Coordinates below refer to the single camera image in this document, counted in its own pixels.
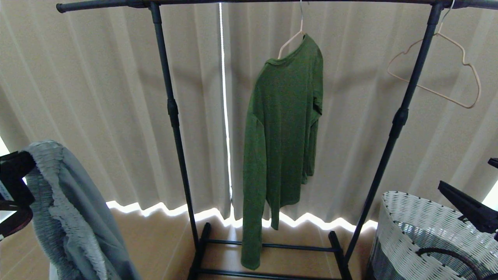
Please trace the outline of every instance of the horizontal rack bar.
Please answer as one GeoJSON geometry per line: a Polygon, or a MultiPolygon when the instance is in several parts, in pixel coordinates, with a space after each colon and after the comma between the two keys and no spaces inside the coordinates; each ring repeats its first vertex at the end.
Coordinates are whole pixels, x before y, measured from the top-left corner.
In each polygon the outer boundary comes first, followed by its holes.
{"type": "MultiPolygon", "coordinates": [[[[219,239],[208,239],[207,243],[215,244],[226,244],[226,245],[242,245],[240,241],[232,240],[219,240],[219,239]]],[[[273,243],[263,243],[263,247],[268,248],[280,248],[280,249],[293,249],[293,250],[306,250],[306,251],[318,251],[318,252],[341,252],[341,249],[336,248],[324,248],[315,246],[295,246],[295,245],[285,245],[285,244],[273,244],[273,243]]]]}
{"type": "MultiPolygon", "coordinates": [[[[74,10],[85,10],[95,8],[129,6],[134,8],[147,8],[151,2],[158,5],[171,4],[203,4],[203,3],[251,3],[251,2],[298,2],[299,0],[91,0],[84,2],[74,2],[57,4],[59,12],[74,10]]],[[[312,0],[326,2],[390,2],[390,3],[412,3],[412,4],[434,4],[442,2],[443,7],[451,6],[453,0],[312,0]]],[[[498,9],[498,0],[455,0],[454,8],[484,8],[498,9]]]]}
{"type": "Polygon", "coordinates": [[[224,276],[235,276],[235,277],[248,277],[248,278],[256,278],[256,279],[273,279],[273,280],[341,280],[340,278],[321,278],[321,277],[310,277],[310,276],[287,276],[287,275],[268,274],[268,273],[236,272],[236,271],[212,270],[212,269],[198,269],[197,273],[224,275],[224,276]]]}

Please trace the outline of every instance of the beige curtain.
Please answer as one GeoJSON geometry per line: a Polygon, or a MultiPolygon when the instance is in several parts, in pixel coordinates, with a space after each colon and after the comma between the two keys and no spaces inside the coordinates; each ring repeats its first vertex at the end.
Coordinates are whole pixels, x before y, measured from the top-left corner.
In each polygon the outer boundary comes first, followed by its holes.
{"type": "MultiPolygon", "coordinates": [[[[390,59],[423,37],[431,7],[416,4],[303,1],[304,30],[324,56],[324,113],[319,124],[316,170],[302,187],[301,201],[282,211],[293,219],[309,212],[330,222],[359,218],[392,118],[407,84],[386,72],[390,59]]],[[[242,214],[242,158],[249,97],[265,61],[299,30],[299,3],[224,4],[227,91],[233,201],[242,214]]],[[[437,190],[444,180],[483,199],[498,179],[487,165],[498,154],[498,24],[496,11],[453,10],[443,32],[467,50],[483,84],[472,110],[417,90],[408,123],[378,190],[406,191],[445,202],[437,190]]],[[[299,40],[291,44],[296,48],[299,40]]],[[[393,64],[409,78],[419,46],[393,64]]],[[[471,103],[477,86],[461,67],[460,50],[435,38],[420,84],[471,103]]]]}
{"type": "MultiPolygon", "coordinates": [[[[0,136],[10,150],[54,139],[104,198],[142,209],[185,204],[150,11],[60,14],[56,1],[2,1],[0,136]]],[[[199,212],[230,213],[219,6],[161,7],[199,212]]]]}
{"type": "MultiPolygon", "coordinates": [[[[130,7],[59,14],[46,1],[0,1],[0,136],[10,150],[54,139],[80,159],[106,200],[185,203],[150,12],[130,7]]],[[[242,212],[244,125],[264,62],[299,29],[298,3],[223,4],[233,204],[242,212]]],[[[325,63],[316,172],[282,211],[355,223],[406,84],[388,61],[423,36],[430,6],[303,2],[304,29],[325,63]]],[[[173,88],[196,212],[230,211],[218,4],[162,6],[173,88]]],[[[483,95],[472,110],[417,90],[380,186],[444,202],[445,180],[483,199],[498,179],[498,23],[459,9],[443,32],[474,62],[483,95]]],[[[298,40],[290,45],[294,49],[298,40]]],[[[409,77],[418,48],[393,64],[409,77]]],[[[459,49],[435,38],[420,83],[463,102],[476,86],[459,49]]]]}

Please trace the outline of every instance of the laundry basket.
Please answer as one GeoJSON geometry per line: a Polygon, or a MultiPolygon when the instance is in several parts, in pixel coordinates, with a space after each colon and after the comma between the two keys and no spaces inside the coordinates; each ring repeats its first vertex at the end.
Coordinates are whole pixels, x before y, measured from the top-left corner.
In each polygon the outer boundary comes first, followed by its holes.
{"type": "Polygon", "coordinates": [[[498,279],[498,242],[459,220],[460,212],[397,191],[384,193],[382,202],[370,257],[373,279],[498,279]],[[441,250],[447,254],[434,252],[441,250]]]}

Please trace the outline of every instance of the shirt sleeve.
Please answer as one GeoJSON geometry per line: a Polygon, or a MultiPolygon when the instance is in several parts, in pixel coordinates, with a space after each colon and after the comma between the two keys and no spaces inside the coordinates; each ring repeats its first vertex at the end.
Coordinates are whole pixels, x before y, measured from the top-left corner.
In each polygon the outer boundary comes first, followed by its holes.
{"type": "Polygon", "coordinates": [[[266,199],[266,142],[264,126],[252,113],[246,120],[244,143],[244,211],[241,263],[259,267],[262,246],[261,219],[266,199]]]}
{"type": "Polygon", "coordinates": [[[313,69],[313,110],[311,112],[311,129],[308,144],[308,164],[306,174],[313,176],[315,172],[316,140],[318,137],[318,119],[322,116],[323,101],[323,59],[319,54],[313,69]]]}

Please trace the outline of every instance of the rack base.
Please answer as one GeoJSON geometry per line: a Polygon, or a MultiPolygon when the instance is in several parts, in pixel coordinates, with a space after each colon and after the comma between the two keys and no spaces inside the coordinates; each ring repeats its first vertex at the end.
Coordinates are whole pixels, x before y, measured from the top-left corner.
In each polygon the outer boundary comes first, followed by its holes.
{"type": "Polygon", "coordinates": [[[211,244],[226,244],[226,245],[242,245],[240,241],[231,240],[218,240],[209,239],[209,234],[211,233],[211,224],[206,223],[204,229],[202,230],[201,238],[199,240],[199,249],[196,251],[194,256],[194,261],[190,267],[190,272],[188,280],[196,280],[199,274],[212,274],[212,275],[224,275],[233,277],[248,277],[254,279],[273,279],[273,280],[352,280],[351,273],[349,271],[348,265],[344,262],[344,255],[341,245],[339,244],[339,239],[334,231],[329,233],[330,247],[313,247],[313,246],[294,246],[285,244],[273,244],[273,243],[263,243],[263,247],[267,248],[280,248],[280,249],[291,249],[291,250],[305,250],[305,251],[316,251],[316,252],[327,252],[334,253],[337,266],[339,267],[339,272],[341,273],[340,279],[338,278],[320,278],[320,277],[305,277],[305,276],[288,276],[279,274],[268,274],[268,273],[256,273],[256,272],[237,272],[237,271],[227,271],[227,270],[214,270],[214,269],[203,269],[201,268],[202,259],[206,251],[206,247],[209,243],[211,244]]]}

